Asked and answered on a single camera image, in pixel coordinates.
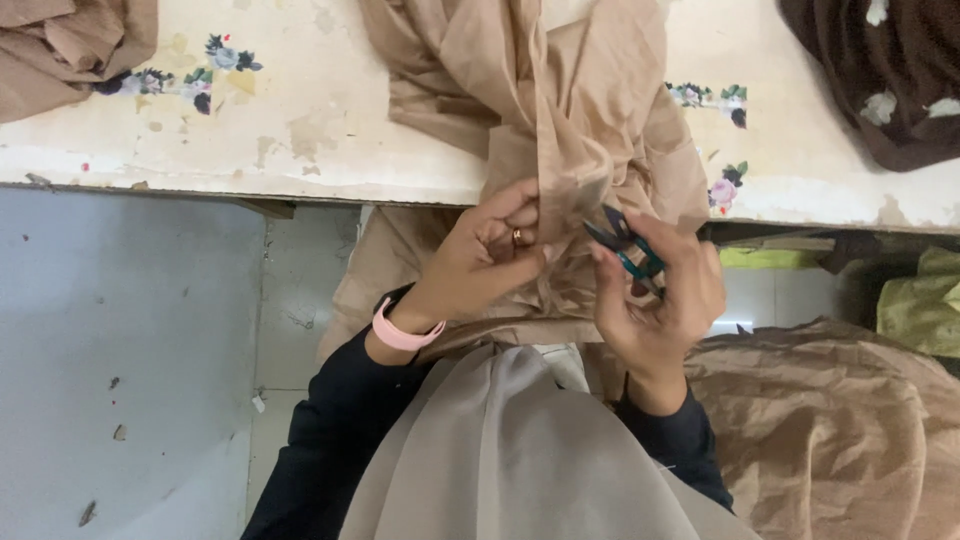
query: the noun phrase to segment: pink smartwatch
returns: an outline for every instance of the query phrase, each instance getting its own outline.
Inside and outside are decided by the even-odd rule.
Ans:
[[[383,316],[384,310],[393,301],[389,296],[385,296],[380,303],[380,308],[373,316],[373,333],[380,338],[385,345],[398,349],[400,351],[419,351],[437,339],[440,332],[444,331],[446,321],[442,321],[433,330],[425,335],[417,335],[399,330],[393,323]]]

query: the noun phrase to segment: white tile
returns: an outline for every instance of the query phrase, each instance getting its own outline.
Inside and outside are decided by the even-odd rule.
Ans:
[[[276,465],[276,453],[287,444],[294,406],[307,398],[306,390],[264,390],[266,406],[253,417],[250,438],[250,481],[247,486],[247,520]]]
[[[790,328],[821,315],[836,317],[840,280],[821,268],[775,270],[777,326]]]
[[[360,207],[301,207],[267,227],[255,386],[304,389],[347,270]]]
[[[736,325],[751,331],[776,324],[774,272],[770,269],[724,268],[727,310],[708,335],[736,333]]]

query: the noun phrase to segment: green-handled snips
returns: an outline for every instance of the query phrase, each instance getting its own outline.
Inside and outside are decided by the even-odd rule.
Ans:
[[[603,205],[603,211],[607,215],[607,220],[610,221],[613,232],[611,233],[605,229],[601,229],[585,219],[584,228],[587,229],[587,233],[601,246],[616,253],[616,256],[619,257],[623,263],[623,267],[627,269],[627,272],[630,272],[647,290],[662,299],[663,289],[654,283],[653,278],[663,271],[663,261],[657,257],[654,250],[650,249],[646,240],[630,230],[630,227],[627,226],[627,220],[623,217],[623,212],[609,205]],[[624,250],[634,245],[640,248],[647,256],[647,259],[640,267],[637,267],[623,253]]]

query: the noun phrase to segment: dark brown fabric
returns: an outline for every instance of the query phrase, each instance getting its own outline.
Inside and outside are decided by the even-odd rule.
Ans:
[[[156,0],[0,0],[0,122],[82,101],[155,51]]]
[[[877,163],[903,172],[958,158],[960,115],[931,117],[928,108],[960,99],[960,2],[889,0],[884,10],[885,4],[780,0],[780,10],[823,64],[837,104]],[[897,105],[889,123],[878,126],[861,112],[868,98],[885,91]]]

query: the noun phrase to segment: black shirt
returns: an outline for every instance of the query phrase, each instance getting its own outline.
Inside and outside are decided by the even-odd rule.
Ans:
[[[340,533],[364,470],[432,367],[374,362],[364,347],[368,331],[369,326],[333,353],[310,381],[309,397],[294,408],[287,446],[280,449],[242,539]],[[713,430],[692,392],[670,416],[646,414],[626,397],[614,414],[647,454],[731,509],[733,497],[716,466]]]

